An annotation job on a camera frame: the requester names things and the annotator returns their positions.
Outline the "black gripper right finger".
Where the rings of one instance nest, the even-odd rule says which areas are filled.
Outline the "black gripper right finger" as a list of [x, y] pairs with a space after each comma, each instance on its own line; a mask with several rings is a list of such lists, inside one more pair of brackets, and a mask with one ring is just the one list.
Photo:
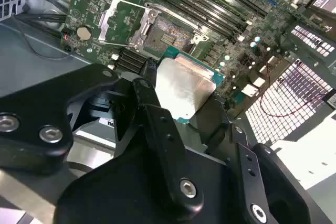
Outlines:
[[221, 98], [211, 95], [192, 117], [205, 153], [233, 174], [234, 199], [245, 223], [330, 223], [330, 219], [265, 144], [249, 147], [244, 130], [232, 123]]

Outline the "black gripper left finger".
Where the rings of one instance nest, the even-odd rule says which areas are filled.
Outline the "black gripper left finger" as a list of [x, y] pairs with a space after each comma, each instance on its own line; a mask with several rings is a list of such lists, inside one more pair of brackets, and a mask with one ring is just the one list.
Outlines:
[[[102, 91], [115, 91], [118, 80], [104, 66], [91, 64], [2, 97], [1, 167], [35, 174], [60, 169], [73, 145], [68, 106]], [[122, 92], [120, 103], [127, 112], [115, 130], [125, 149], [140, 126], [135, 119], [135, 88], [154, 89], [147, 80], [136, 78]]]

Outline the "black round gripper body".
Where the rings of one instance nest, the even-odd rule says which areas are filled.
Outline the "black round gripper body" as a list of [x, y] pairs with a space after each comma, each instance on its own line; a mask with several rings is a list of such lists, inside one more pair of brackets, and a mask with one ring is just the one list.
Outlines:
[[134, 95], [135, 136], [65, 190], [54, 223], [243, 223], [229, 168], [184, 146], [154, 89]]

